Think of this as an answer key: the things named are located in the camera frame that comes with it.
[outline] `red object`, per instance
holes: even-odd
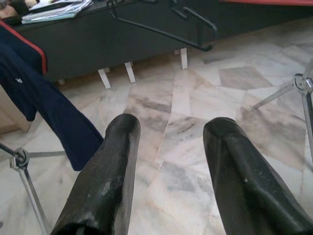
[[[7,31],[12,33],[14,36],[19,38],[21,41],[23,41],[24,43],[26,43],[27,45],[32,47],[34,50],[36,50],[40,54],[40,56],[42,58],[43,74],[46,74],[47,73],[47,59],[46,59],[45,52],[43,50],[41,50],[38,46],[33,44],[32,42],[25,39],[21,34],[19,34],[17,31],[12,29],[10,26],[8,26],[6,23],[4,23],[2,20],[0,20],[0,26],[3,26]]]
[[[225,2],[267,4],[267,5],[293,5],[313,6],[313,0],[224,0]]]

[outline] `marble floor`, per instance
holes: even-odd
[[[210,52],[134,63],[137,82],[124,66],[67,81],[61,91],[102,133],[118,114],[141,122],[130,235],[224,235],[202,144],[203,126],[215,117],[235,119],[313,218],[313,170],[301,98],[283,95],[251,106],[282,85],[313,56],[313,18],[220,41]],[[28,133],[0,135],[0,142],[28,151],[62,150],[40,116]],[[51,224],[77,176],[65,156],[32,159],[30,175]],[[0,235],[40,235],[18,174],[0,156]]]

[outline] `chrome stand leg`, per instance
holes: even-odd
[[[309,137],[309,146],[311,151],[311,157],[313,161],[313,106],[311,93],[301,94],[302,104],[304,110],[305,123],[307,125],[308,137]]]
[[[265,98],[264,100],[260,101],[259,103],[257,103],[256,105],[253,106],[254,109],[258,109],[261,106],[271,102],[272,100],[276,99],[277,97],[280,97],[281,95],[291,91],[294,88],[294,84],[290,83],[284,87],[282,87],[280,90],[278,90],[277,92],[275,92],[274,94],[270,95],[269,97]]]
[[[24,187],[26,189],[28,198],[30,199],[31,205],[34,209],[34,212],[36,214],[37,220],[39,222],[40,228],[44,235],[49,235],[51,229],[48,225],[48,220],[45,216],[44,210],[40,204],[39,198],[37,196],[37,193],[35,191],[34,185],[30,179],[29,173],[27,168],[25,169],[18,169],[17,172],[19,173],[21,180],[24,184]]]

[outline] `stack of papers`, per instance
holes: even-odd
[[[42,11],[38,13],[30,13],[22,17],[22,24],[32,24],[37,22],[55,21],[67,18],[75,17],[84,8],[93,4],[92,0],[59,0],[52,4],[57,4],[60,2],[70,2],[69,5],[56,8],[53,10]],[[38,3],[33,6],[30,10],[39,9],[48,6],[47,3]]]

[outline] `metal tripod stand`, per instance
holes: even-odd
[[[261,106],[276,99],[277,97],[280,97],[281,95],[291,91],[292,89],[296,89],[302,97],[305,123],[307,126],[311,157],[313,161],[313,106],[311,97],[313,92],[313,58],[307,65],[303,74],[296,74],[288,85],[282,87],[274,94],[257,103],[253,106],[253,108],[258,109]]]
[[[36,214],[36,218],[38,220],[40,228],[44,235],[49,235],[51,232],[51,228],[45,216],[44,210],[40,204],[34,185],[31,181],[30,175],[27,170],[27,166],[30,158],[62,156],[65,155],[65,152],[60,151],[60,152],[28,153],[23,148],[18,148],[16,151],[14,151],[2,143],[0,143],[0,149],[11,155],[10,167],[19,173],[20,178],[26,189],[28,198]]]

